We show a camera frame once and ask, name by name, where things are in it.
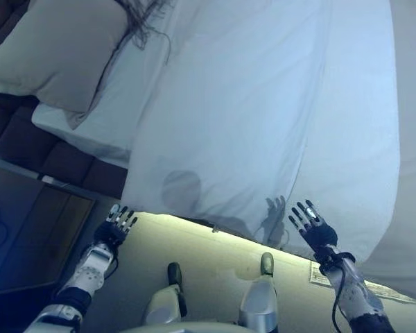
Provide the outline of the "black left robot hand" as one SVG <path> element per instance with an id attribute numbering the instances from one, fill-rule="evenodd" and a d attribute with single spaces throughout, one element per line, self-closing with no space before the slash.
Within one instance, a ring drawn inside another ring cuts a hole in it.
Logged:
<path id="1" fill-rule="evenodd" d="M 94 241 L 105 244 L 115 251 L 124 243 L 136 222 L 137 217 L 134 210 L 130 210 L 128 206 L 121 207 L 119 204 L 114 204 L 104 222 L 96 229 Z"/>

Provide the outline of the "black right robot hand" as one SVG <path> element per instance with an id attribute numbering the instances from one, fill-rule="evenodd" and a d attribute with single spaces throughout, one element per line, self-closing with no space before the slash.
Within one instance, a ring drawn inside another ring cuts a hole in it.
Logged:
<path id="1" fill-rule="evenodd" d="M 309 245 L 316 257 L 325 257 L 337 246 L 336 231 L 325 221 L 310 200 L 297 202 L 288 220 Z"/>

